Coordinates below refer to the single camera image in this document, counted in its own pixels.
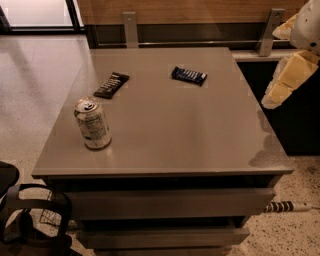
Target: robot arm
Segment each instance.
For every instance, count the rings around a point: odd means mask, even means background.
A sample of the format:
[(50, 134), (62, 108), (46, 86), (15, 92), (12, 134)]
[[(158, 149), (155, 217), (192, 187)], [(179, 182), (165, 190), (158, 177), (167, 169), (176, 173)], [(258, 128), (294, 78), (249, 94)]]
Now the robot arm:
[(300, 12), (274, 31), (280, 39), (303, 49), (279, 61), (262, 105), (268, 109), (280, 106), (318, 69), (320, 60), (320, 0), (310, 0)]

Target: can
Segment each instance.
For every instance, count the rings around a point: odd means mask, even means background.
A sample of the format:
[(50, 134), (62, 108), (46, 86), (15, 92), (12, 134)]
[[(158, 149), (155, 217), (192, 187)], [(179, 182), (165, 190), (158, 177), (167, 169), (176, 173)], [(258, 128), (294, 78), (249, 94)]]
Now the can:
[(80, 98), (75, 103), (74, 116), (88, 148), (101, 149), (109, 145), (109, 126), (102, 104), (95, 97)]

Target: chair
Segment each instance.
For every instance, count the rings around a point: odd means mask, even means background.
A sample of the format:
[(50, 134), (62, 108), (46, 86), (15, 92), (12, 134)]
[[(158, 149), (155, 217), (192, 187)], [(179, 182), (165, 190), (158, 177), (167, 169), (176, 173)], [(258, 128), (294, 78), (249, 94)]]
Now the chair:
[[(18, 169), (0, 162), (0, 252), (1, 256), (76, 256), (70, 247), (72, 239), (66, 235), (71, 216), (71, 201), (65, 194), (59, 201), (21, 199), (19, 193), (25, 189), (42, 188), (40, 184), (14, 185), (19, 179)], [(58, 233), (49, 237), (33, 226), (32, 209), (43, 209), (61, 216)], [(9, 218), (20, 211), (11, 223)]]

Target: speckled floor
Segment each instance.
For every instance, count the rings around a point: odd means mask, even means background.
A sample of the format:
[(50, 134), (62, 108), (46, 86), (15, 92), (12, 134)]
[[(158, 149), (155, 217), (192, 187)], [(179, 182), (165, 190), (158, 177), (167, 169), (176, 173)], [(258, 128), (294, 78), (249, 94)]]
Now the speckled floor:
[[(31, 172), (88, 52), (81, 35), (0, 36), (0, 160), (18, 167), (19, 182), (41, 182)], [(320, 157), (290, 159), (295, 171), (275, 199), (320, 206)], [(261, 214), (246, 227), (251, 235), (230, 256), (320, 255), (319, 210)], [(75, 239), (73, 247), (95, 255)]]

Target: can lid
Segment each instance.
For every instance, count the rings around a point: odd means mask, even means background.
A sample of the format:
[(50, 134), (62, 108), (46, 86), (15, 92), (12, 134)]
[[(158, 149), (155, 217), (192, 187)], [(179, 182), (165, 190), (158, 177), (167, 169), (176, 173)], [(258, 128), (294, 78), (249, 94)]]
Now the can lid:
[(75, 104), (75, 109), (80, 113), (86, 113), (95, 110), (99, 101), (94, 97), (83, 97)]

